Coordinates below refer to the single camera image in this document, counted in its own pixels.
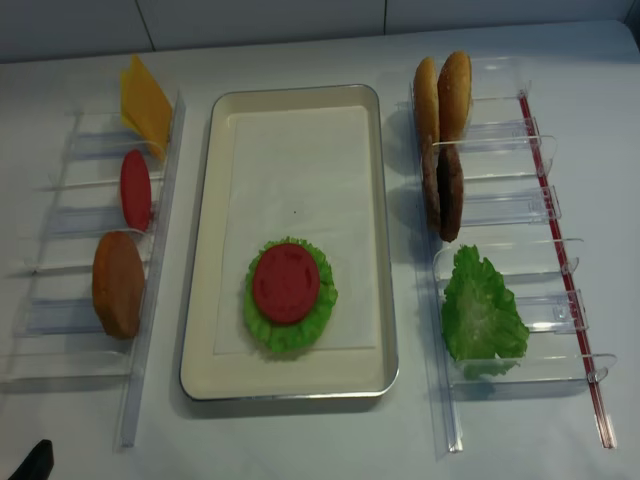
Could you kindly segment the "brown bun half left rack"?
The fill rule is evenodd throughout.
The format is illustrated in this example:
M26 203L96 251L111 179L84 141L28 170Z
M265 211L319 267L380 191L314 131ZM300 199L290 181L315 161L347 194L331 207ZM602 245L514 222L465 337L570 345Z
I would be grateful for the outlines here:
M138 334L144 284L144 268L133 239L121 231L106 233L94 255L92 300L107 335L131 339Z

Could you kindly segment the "left bun in right rack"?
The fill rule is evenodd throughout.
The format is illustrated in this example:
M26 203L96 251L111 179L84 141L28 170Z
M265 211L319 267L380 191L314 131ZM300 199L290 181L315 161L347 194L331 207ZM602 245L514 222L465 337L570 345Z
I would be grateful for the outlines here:
M440 140L437 80L434 59L425 57L419 63L413 81L416 128L423 147Z

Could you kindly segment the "cream metal tray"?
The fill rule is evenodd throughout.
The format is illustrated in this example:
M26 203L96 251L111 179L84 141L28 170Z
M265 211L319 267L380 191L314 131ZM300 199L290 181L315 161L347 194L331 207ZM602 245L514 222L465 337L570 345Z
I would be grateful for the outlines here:
M180 383L196 401L378 397L398 374L379 99L366 85L233 92L214 104ZM275 354L243 320L250 262L300 239L337 303L308 350Z

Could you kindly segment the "clear acrylic left rack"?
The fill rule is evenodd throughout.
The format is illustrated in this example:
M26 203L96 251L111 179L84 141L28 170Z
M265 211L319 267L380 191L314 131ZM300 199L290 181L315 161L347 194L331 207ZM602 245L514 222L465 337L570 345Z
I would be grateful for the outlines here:
M29 192L31 218L17 229L18 256L6 271L26 289L1 330L2 389L114 384L123 391L123 448L136 440L185 115L184 102L177 101L166 157L157 160L150 143L126 129L116 112L67 111L63 146ZM128 229L120 204L121 165L134 150L151 180L151 221L143 231ZM128 231L144 267L141 328L131 340L107 336L92 305L94 253L111 231Z

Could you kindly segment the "clear acrylic right rack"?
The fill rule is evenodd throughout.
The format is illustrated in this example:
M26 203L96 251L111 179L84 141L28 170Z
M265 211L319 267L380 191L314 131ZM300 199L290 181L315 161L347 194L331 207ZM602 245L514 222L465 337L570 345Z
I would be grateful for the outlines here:
M539 126L531 83L515 58L473 62L473 100L465 133L435 146L458 155L464 171L461 227L452 242L429 229L421 188L414 84L397 104L399 154L407 174L390 197L407 228L419 302L417 332L426 367L427 401L439 454L469 449L470 427L482 422L500 435L532 435L571 398L587 402L584 419L600 446L617 445L602 384L617 358L591 347L589 318L576 275L583 270L582 239L560 228L563 207L551 175L556 138ZM526 351L514 358L455 360L442 337L441 309L454 260L464 246L488 260L512 292L528 329Z

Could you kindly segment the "white paper tray liner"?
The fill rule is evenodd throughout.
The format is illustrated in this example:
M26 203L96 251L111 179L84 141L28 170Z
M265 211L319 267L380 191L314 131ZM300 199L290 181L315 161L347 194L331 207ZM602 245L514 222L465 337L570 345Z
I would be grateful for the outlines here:
M304 239L327 256L338 300L317 350L369 347L379 295L369 117L362 106L239 115L214 350L249 353L250 262L269 241Z

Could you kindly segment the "green lettuce leaf in rack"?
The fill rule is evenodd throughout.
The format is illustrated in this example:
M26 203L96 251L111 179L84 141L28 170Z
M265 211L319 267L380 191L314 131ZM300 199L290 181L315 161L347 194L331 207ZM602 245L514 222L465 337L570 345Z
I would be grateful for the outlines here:
M526 355L530 330L515 295L475 245L463 245L455 253L444 295L442 337L465 379L504 375Z

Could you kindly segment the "brown meat patty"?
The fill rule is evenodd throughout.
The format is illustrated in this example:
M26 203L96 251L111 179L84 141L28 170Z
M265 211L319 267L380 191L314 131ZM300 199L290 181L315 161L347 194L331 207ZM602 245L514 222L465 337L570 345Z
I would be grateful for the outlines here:
M439 232L441 227L440 197L430 136L421 147L421 169L427 225L430 230Z
M440 238L453 242L461 226L464 205L464 175L459 154L454 145L441 148L437 166L440 199Z

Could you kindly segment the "lettuce leaf on tray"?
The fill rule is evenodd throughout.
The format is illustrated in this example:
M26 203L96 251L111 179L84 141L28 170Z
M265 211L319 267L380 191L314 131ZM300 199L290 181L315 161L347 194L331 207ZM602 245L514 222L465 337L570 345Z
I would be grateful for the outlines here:
M320 289L315 305L298 323L277 326L261 313L253 299L253 275L260 256L270 247L294 243L304 247L315 260L320 274ZM333 271L326 255L312 243L294 237L266 243L250 262L244 281L243 317L253 339L274 354L289 354L310 348L324 333L338 300Z

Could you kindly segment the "black object bottom left corner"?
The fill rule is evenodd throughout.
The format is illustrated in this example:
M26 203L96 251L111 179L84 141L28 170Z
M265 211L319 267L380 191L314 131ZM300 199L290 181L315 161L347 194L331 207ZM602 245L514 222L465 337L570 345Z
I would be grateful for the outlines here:
M51 475L54 465L53 443L49 439L42 439L32 448L8 479L47 480Z

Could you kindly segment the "tomato slice on tray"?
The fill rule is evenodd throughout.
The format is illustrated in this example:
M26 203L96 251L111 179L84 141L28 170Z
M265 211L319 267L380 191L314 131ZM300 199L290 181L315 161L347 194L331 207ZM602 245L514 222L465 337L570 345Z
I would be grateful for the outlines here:
M320 274L304 247L282 243L260 256L251 284L259 311L277 326L290 326L300 322L315 305Z

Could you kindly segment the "yellow cheese slices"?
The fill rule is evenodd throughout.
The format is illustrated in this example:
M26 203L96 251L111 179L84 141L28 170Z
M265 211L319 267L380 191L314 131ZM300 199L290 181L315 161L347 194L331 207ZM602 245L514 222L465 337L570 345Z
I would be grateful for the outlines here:
M123 124L149 142L151 154L166 160L172 106L153 75L138 55L120 75L120 118Z

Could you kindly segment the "clear acrylic rack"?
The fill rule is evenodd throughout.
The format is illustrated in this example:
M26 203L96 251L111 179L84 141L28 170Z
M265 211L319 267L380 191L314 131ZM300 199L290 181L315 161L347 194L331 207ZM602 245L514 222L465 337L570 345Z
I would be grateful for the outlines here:
M582 239L560 228L563 207L551 175L556 138L539 126L531 83L515 58L473 62L473 100L465 133L435 146L458 155L464 171L461 227L452 242L429 229L421 188L414 84L397 104L399 154L407 174L390 197L407 228L419 302L417 332L426 367L427 401L439 454L469 449L470 427L482 422L500 435L532 435L571 398L587 402L584 419L600 446L617 445L602 384L617 358L591 347L589 318L576 275L583 270ZM514 358L455 360L442 337L441 309L454 260L464 246L488 260L512 292L528 329L526 351Z
M184 102L177 101L166 157L157 160L150 143L126 129L116 112L67 111L63 146L29 192L31 218L17 229L18 256L6 271L26 289L1 330L2 389L114 384L123 391L123 448L136 440L185 115ZM143 231L128 229L120 204L121 165L134 150L151 180L151 221ZM94 253L111 231L128 231L144 267L141 328L131 340L107 336L92 305Z

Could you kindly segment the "bun in rack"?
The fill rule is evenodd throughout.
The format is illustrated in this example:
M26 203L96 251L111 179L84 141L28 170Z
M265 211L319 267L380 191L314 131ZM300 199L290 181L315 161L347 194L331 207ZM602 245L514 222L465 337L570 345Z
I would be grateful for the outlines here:
M469 55L455 51L446 59L438 78L440 141L458 141L471 108L472 67Z
M437 80L434 59L425 57L419 63L413 81L416 128L423 147L440 140Z

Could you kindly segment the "red tomato slice in rack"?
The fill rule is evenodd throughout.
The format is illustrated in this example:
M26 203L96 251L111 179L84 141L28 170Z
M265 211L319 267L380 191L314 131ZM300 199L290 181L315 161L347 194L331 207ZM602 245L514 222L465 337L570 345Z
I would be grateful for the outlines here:
M127 225L146 231L151 221L151 182L145 159L137 149L129 151L122 162L120 197Z

